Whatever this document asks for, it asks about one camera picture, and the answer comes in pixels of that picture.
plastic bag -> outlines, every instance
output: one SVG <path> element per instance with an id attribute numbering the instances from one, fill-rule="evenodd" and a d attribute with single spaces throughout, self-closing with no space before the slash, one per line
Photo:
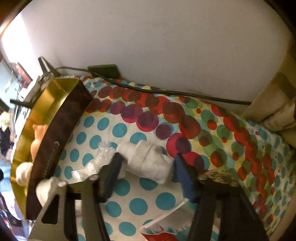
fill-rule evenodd
<path id="1" fill-rule="evenodd" d="M 77 182 L 82 182 L 89 176 L 97 174 L 101 170 L 102 166 L 107 165 L 111 162 L 115 152 L 116 149 L 110 147 L 110 143 L 100 142 L 98 152 L 94 159 L 90 160 L 84 168 L 72 171 L 72 176 L 74 180 Z M 125 177 L 126 165 L 126 162 L 123 161 L 118 179 Z"/>

green object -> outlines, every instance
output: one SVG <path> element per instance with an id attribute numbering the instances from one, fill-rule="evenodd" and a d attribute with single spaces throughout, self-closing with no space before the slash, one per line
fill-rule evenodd
<path id="1" fill-rule="evenodd" d="M 116 64 L 91 65 L 87 67 L 93 77 L 104 76 L 108 79 L 120 79 L 121 75 Z"/>

blue gripper pad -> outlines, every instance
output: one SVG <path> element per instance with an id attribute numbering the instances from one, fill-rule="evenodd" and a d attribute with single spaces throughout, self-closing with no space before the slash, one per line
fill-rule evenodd
<path id="1" fill-rule="evenodd" d="M 185 197 L 191 203 L 197 203 L 200 199 L 200 192 L 198 190 L 198 173 L 195 167 L 188 165 L 180 153 L 176 154 L 174 165 Z"/>

black cable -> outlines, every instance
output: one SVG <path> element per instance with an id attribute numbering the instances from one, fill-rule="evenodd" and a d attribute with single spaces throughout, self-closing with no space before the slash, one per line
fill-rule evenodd
<path id="1" fill-rule="evenodd" d="M 230 104 L 240 104 L 240 105 L 250 105 L 252 102 L 250 101 L 241 101 L 241 100 L 231 100 L 231 99 L 224 99 L 224 98 L 218 98 L 218 97 L 211 97 L 211 96 L 206 96 L 206 95 L 200 95 L 200 94 L 195 94 L 195 93 L 188 93 L 188 92 L 182 92 L 182 91 L 169 91 L 169 90 L 146 90 L 146 89 L 141 89 L 138 87 L 122 84 L 122 83 L 117 83 L 113 79 L 106 78 L 96 72 L 90 72 L 87 69 L 80 69 L 80 68 L 73 68 L 73 67 L 59 67 L 57 69 L 71 69 L 71 70 L 78 70 L 78 71 L 83 71 L 90 73 L 92 75 L 97 75 L 98 77 L 112 83 L 115 85 L 119 85 L 128 89 L 133 89 L 141 92 L 146 92 L 146 93 L 153 93 L 153 94 L 164 94 L 164 95 L 181 95 L 181 96 L 188 96 L 188 97 L 194 97 L 194 98 L 200 98 L 200 99 L 205 99 L 205 100 L 211 100 L 211 101 L 218 101 L 218 102 L 224 102 L 224 103 L 230 103 Z"/>

open box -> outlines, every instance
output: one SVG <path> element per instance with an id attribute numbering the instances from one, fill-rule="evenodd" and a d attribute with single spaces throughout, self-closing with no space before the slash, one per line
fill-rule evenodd
<path id="1" fill-rule="evenodd" d="M 10 178 L 24 218 L 35 220 L 40 213 L 42 206 L 36 196 L 36 186 L 41 180 L 53 176 L 69 136 L 92 99 L 78 78 L 55 78 L 33 106 L 19 136 Z M 33 124 L 47 124 L 48 129 L 37 152 L 29 184 L 21 187 L 16 182 L 15 171 L 22 162 L 32 161 Z"/>

